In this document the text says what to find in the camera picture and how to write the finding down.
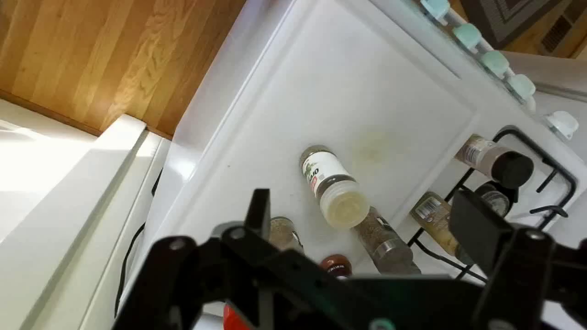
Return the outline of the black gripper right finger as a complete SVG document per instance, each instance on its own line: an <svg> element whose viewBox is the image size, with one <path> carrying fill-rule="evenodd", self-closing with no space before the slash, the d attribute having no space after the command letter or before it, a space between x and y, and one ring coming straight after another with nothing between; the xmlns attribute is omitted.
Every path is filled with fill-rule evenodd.
<svg viewBox="0 0 587 330"><path fill-rule="evenodd" d="M498 266L502 248L515 233L515 228L472 191L456 193L450 229L487 275Z"/></svg>

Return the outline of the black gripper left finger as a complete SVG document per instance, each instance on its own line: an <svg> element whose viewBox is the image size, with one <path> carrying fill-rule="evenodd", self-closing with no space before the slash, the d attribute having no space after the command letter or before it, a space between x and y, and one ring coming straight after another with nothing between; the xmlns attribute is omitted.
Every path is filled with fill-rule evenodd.
<svg viewBox="0 0 587 330"><path fill-rule="evenodd" d="M271 191L269 189L254 191L245 226L263 239L269 237L271 233Z"/></svg>

